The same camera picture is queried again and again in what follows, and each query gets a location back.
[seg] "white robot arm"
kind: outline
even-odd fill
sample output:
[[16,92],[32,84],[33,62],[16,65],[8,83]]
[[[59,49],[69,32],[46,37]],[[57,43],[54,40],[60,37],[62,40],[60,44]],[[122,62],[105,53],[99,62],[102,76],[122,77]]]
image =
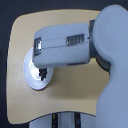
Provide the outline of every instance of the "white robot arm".
[[[91,36],[95,48],[90,47]],[[78,23],[43,28],[34,39],[33,62],[39,69],[87,64],[96,50],[93,57],[100,56],[101,65],[105,62],[110,68],[110,81],[97,102],[96,128],[128,128],[127,10],[106,7],[95,20],[92,35],[86,23]]]

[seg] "wooden table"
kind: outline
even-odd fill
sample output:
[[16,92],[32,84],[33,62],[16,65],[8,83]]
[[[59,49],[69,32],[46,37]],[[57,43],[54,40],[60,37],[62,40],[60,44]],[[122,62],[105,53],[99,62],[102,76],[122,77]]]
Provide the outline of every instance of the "wooden table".
[[98,11],[55,10],[19,17],[13,24],[7,63],[7,115],[12,124],[29,122],[40,116],[78,111],[95,114],[99,94],[109,75],[94,59],[88,65],[55,68],[48,87],[31,89],[23,74],[26,53],[33,46],[34,33],[42,27],[57,24],[87,22]]

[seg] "round plate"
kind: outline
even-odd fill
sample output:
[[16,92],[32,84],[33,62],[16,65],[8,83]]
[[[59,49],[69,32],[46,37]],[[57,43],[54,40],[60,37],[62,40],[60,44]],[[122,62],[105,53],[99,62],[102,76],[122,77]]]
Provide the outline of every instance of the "round plate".
[[43,81],[41,81],[41,77],[39,76],[39,69],[34,66],[32,62],[33,48],[31,48],[25,56],[23,70],[24,77],[27,84],[35,89],[41,90],[45,88],[50,82],[53,74],[53,68],[47,68],[47,75]]

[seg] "dark floor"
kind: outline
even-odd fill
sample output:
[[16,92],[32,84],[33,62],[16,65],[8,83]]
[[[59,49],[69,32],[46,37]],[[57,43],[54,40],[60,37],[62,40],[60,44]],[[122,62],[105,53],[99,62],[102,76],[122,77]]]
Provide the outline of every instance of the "dark floor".
[[28,128],[28,124],[11,125],[6,108],[7,53],[11,27],[23,14],[55,9],[101,10],[107,5],[120,4],[128,9],[127,0],[0,0],[0,128]]

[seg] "tabletop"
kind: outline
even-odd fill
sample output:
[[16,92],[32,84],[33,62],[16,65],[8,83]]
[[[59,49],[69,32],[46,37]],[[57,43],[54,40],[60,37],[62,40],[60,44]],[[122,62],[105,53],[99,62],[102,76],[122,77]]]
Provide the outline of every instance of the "tabletop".
[[31,89],[24,78],[23,62],[33,46],[34,33],[42,27],[87,22],[98,11],[54,10],[20,16],[13,24],[7,61],[7,115],[11,124],[29,122],[61,111],[95,115],[97,99],[107,85],[109,74],[92,59],[89,64],[54,68],[47,88]]

